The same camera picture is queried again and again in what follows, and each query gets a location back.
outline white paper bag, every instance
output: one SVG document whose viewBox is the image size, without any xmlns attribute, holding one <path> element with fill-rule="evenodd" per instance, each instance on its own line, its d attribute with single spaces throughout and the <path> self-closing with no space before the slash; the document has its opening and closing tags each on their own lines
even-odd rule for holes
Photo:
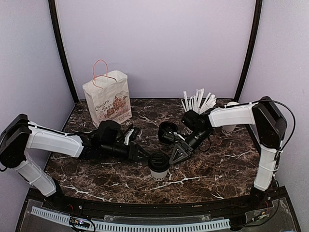
<svg viewBox="0 0 309 232">
<path fill-rule="evenodd" d="M 106 64 L 106 74 L 95 76 L 94 68 L 99 61 Z M 120 71 L 108 72 L 107 63 L 99 59 L 92 69 L 93 80 L 83 85 L 87 105 L 98 127 L 101 121 L 113 120 L 119 124 L 132 117 L 127 75 Z"/>
</svg>

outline dark brown marble surface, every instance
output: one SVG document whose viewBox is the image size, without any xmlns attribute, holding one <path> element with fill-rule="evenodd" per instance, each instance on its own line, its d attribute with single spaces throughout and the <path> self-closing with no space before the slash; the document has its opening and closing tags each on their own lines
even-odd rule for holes
<svg viewBox="0 0 309 232">
<path fill-rule="evenodd" d="M 228 100 L 218 100 L 218 106 Z M 136 142 L 149 153 L 171 155 L 173 145 L 157 138 L 163 121 L 176 123 L 183 133 L 189 130 L 181 123 L 183 109 L 179 99 L 132 99 L 130 123 L 141 128 Z M 73 111 L 64 131 L 91 131 L 90 114 L 85 101 Z M 259 155 L 245 127 L 237 126 L 233 135 L 220 129 L 211 136 L 212 146 L 203 153 L 197 150 L 190 160 L 172 166 L 164 181 L 150 176 L 146 163 L 105 160 L 80 160 L 53 153 L 46 172 L 57 179 L 67 196 L 117 203 L 195 203 L 247 195 L 257 172 Z"/>
</svg>

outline paper coffee cup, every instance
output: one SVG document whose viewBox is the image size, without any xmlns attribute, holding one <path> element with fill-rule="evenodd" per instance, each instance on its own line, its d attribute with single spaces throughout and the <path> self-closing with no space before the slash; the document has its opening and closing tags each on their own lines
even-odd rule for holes
<svg viewBox="0 0 309 232">
<path fill-rule="evenodd" d="M 164 153 L 154 153 L 148 158 L 148 166 L 153 179 L 162 181 L 169 171 L 169 156 Z"/>
<path fill-rule="evenodd" d="M 238 102 L 235 102 L 235 101 L 231 101 L 229 102 L 228 104 L 226 104 L 227 106 L 229 105 L 239 105 Z M 225 135 L 231 135 L 235 129 L 236 125 L 229 125 L 229 126 L 222 126 L 221 127 L 221 131 L 223 134 Z"/>
</svg>

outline white cable tray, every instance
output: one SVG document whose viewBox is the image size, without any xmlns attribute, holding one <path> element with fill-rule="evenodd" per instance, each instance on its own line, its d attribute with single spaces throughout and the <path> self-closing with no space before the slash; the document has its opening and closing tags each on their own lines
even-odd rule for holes
<svg viewBox="0 0 309 232">
<path fill-rule="evenodd" d="M 56 213 L 35 206 L 32 207 L 31 214 L 64 226 L 70 226 L 68 214 Z M 95 224 L 97 232 L 208 232 L 230 228 L 229 219 L 184 225 L 128 225 L 96 220 L 92 220 L 92 222 Z M 93 231 L 92 224 L 87 230 Z"/>
</svg>

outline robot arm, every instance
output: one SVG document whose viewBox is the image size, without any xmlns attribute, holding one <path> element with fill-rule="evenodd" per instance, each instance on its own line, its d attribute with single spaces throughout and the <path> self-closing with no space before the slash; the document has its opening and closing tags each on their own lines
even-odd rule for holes
<svg viewBox="0 0 309 232">
<path fill-rule="evenodd" d="M 19 115 L 0 136 L 0 162 L 6 168 L 12 168 L 35 186 L 45 197 L 61 193 L 57 182 L 49 177 L 29 156 L 27 149 L 41 149 L 58 152 L 80 159 L 94 159 L 101 154 L 139 161 L 147 153 L 137 144 L 138 128 L 131 128 L 118 141 L 120 125 L 113 121 L 104 121 L 91 133 L 68 134 L 42 127 Z"/>
<path fill-rule="evenodd" d="M 213 128 L 239 124 L 256 125 L 261 156 L 254 187 L 266 191 L 274 172 L 278 169 L 276 155 L 281 152 L 281 144 L 287 127 L 286 119 L 280 110 L 274 103 L 267 102 L 270 100 L 269 97 L 263 97 L 259 103 L 210 109 L 202 115 L 192 110 L 186 112 L 182 122 L 193 132 L 185 140 L 180 140 L 175 144 L 170 164 L 188 159 L 194 150 L 209 137 Z"/>
</svg>

